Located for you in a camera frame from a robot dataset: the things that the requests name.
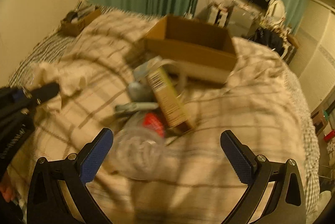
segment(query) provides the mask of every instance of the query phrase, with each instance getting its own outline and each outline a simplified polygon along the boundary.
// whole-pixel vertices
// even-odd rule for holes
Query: blue rubber pad
[[[112,145],[113,132],[110,129],[106,129],[106,132],[91,149],[80,166],[80,180],[82,183],[93,181]]]
[[[237,146],[236,142],[227,132],[228,131],[225,131],[221,134],[221,148],[226,154],[240,181],[250,185],[254,182],[254,170],[252,164],[247,160],[243,151]]]

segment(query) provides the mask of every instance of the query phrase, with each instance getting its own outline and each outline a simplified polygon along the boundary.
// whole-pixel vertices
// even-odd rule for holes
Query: red label
[[[147,113],[145,115],[145,117],[143,119],[142,126],[157,132],[158,135],[162,138],[164,138],[164,136],[165,136],[165,131],[164,131],[163,124],[160,122],[157,115],[155,115],[153,113]]]
[[[334,138],[335,137],[335,130],[332,130],[329,134],[327,134],[324,138],[323,138],[323,140],[325,141],[325,142],[329,142],[332,138]]]

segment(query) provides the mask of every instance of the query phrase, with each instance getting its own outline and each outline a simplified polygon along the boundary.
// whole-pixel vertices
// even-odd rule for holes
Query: bag
[[[268,46],[272,50],[274,49],[280,56],[284,53],[283,39],[279,37],[274,31],[268,29],[258,28],[254,35],[249,40],[259,43],[264,46]]]

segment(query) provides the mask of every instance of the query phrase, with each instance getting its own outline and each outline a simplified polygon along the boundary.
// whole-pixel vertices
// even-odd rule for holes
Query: clear plastic bottle
[[[155,179],[165,151],[161,127],[152,113],[133,115],[114,138],[108,155],[113,167],[131,179]]]

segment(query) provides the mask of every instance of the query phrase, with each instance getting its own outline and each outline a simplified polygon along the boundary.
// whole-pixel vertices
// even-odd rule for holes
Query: open cardboard box
[[[180,62],[189,77],[204,81],[225,83],[237,61],[227,29],[172,15],[145,35],[144,44],[146,50]]]

